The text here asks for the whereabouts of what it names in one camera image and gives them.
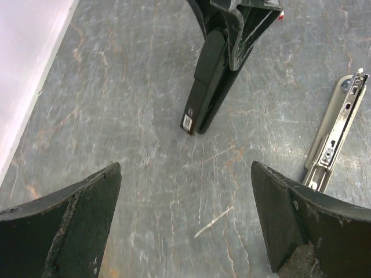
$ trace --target scratched surface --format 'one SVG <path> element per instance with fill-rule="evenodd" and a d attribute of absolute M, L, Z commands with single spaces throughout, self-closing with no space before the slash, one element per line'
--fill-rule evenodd
<path fill-rule="evenodd" d="M 276 277 L 250 165 L 300 181 L 337 79 L 371 71 L 369 0 L 283 6 L 285 19 L 256 43 L 209 131 L 190 137 L 179 125 L 203 37 L 187 2 L 80 0 L 0 209 L 118 161 L 123 183 L 101 278 Z M 328 187 L 368 208 L 370 107 L 366 92 Z"/>

